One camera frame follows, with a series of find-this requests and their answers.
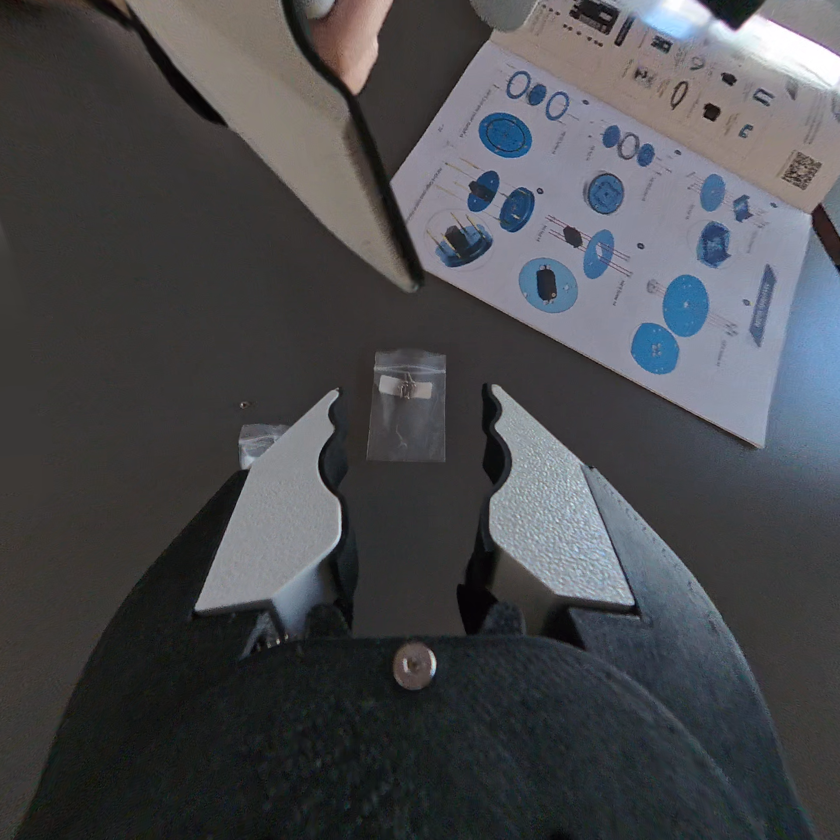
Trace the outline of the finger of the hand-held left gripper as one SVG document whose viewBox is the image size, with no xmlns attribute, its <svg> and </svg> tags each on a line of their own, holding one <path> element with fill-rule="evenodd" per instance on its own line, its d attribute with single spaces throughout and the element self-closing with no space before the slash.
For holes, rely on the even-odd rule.
<svg viewBox="0 0 840 840">
<path fill-rule="evenodd" d="M 334 2 L 130 1 L 180 72 L 311 213 L 403 291 L 424 270 L 357 98 L 316 53 Z"/>
</svg>

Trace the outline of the person's left hand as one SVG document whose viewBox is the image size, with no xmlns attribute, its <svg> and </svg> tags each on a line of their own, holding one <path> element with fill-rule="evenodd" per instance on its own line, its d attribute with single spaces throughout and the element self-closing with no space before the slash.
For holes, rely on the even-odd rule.
<svg viewBox="0 0 840 840">
<path fill-rule="evenodd" d="M 325 65 L 357 96 L 379 55 L 379 36 L 393 1 L 336 1 L 309 22 L 311 42 Z"/>
</svg>

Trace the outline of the assembly guide booklet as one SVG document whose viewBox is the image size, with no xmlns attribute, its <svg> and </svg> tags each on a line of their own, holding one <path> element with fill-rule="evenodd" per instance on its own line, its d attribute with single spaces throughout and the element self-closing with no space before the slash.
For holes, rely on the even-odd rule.
<svg viewBox="0 0 840 840">
<path fill-rule="evenodd" d="M 392 180 L 425 269 L 765 446 L 838 180 L 838 2 L 537 2 Z"/>
</svg>

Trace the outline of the clear plastic bag with parts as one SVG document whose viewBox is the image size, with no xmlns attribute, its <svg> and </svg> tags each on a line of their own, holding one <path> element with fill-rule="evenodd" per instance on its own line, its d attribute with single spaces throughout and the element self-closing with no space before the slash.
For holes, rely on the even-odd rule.
<svg viewBox="0 0 840 840">
<path fill-rule="evenodd" d="M 238 462 L 241 469 L 249 469 L 286 431 L 285 424 L 250 423 L 240 428 Z"/>
</svg>

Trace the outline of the small clear plastic zip bag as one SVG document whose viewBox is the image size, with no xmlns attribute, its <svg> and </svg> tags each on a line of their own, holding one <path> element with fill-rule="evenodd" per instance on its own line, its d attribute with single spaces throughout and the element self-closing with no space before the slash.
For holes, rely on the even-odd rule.
<svg viewBox="0 0 840 840">
<path fill-rule="evenodd" d="M 445 397 L 444 354 L 416 349 L 377 351 L 367 459 L 444 463 Z"/>
</svg>

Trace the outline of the grey rounded object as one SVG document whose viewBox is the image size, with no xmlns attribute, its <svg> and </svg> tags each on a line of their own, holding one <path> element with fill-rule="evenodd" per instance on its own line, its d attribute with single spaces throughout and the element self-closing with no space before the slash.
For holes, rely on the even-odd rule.
<svg viewBox="0 0 840 840">
<path fill-rule="evenodd" d="M 527 20 L 536 1 L 469 1 L 476 15 L 488 26 L 512 32 Z"/>
</svg>

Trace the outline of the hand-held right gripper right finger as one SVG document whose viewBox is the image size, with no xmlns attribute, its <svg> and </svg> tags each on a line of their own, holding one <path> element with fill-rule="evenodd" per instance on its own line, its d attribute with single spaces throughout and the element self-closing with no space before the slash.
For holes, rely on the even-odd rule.
<svg viewBox="0 0 840 840">
<path fill-rule="evenodd" d="M 570 612 L 637 604 L 588 480 L 590 469 L 499 385 L 482 387 L 490 489 L 463 580 L 463 626 L 488 632 L 507 603 L 516 632 L 574 637 Z"/>
</svg>

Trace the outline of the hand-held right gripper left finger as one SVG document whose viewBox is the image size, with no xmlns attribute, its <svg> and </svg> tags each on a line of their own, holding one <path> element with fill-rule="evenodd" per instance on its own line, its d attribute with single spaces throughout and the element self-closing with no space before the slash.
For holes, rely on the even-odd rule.
<svg viewBox="0 0 840 840">
<path fill-rule="evenodd" d="M 268 612 L 300 637 L 310 610 L 336 606 L 349 627 L 359 563 L 340 485 L 348 418 L 329 391 L 249 468 L 203 588 L 199 616 Z"/>
</svg>

